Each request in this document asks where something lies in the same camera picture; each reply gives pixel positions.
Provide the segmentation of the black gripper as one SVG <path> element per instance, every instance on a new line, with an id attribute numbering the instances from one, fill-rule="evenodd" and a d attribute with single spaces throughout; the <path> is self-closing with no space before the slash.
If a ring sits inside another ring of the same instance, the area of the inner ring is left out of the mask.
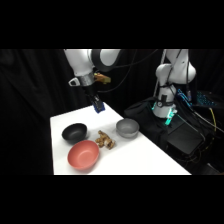
<path id="1" fill-rule="evenodd" d="M 99 107 L 104 106 L 103 100 L 100 98 L 100 96 L 97 93 L 97 89 L 96 89 L 95 84 L 92 84 L 92 85 L 89 85 L 89 86 L 84 86 L 84 91 L 85 91 L 85 94 L 90 98 L 90 101 L 91 101 L 95 110 L 97 110 L 96 100 L 98 100 L 98 106 Z"/>

